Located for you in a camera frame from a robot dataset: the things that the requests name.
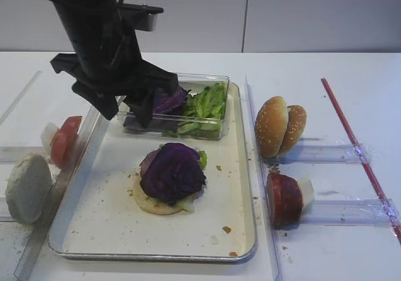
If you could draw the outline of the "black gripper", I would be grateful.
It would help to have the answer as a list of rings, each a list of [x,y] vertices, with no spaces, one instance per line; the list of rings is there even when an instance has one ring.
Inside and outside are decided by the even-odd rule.
[[[74,54],[59,54],[51,65],[76,79],[72,90],[111,120],[118,112],[116,96],[128,95],[123,126],[146,130],[159,89],[173,94],[178,77],[142,58],[136,31],[152,31],[163,8],[102,2],[95,9],[57,6]]]

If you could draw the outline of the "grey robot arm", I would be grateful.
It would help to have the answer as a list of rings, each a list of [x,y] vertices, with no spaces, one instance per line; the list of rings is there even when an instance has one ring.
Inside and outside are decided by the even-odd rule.
[[[139,124],[148,127],[155,92],[173,95],[178,76],[142,58],[135,32],[149,30],[163,9],[117,0],[56,0],[54,5],[75,51],[54,57],[54,71],[74,77],[73,92],[108,120],[118,112],[116,98],[125,96]]]

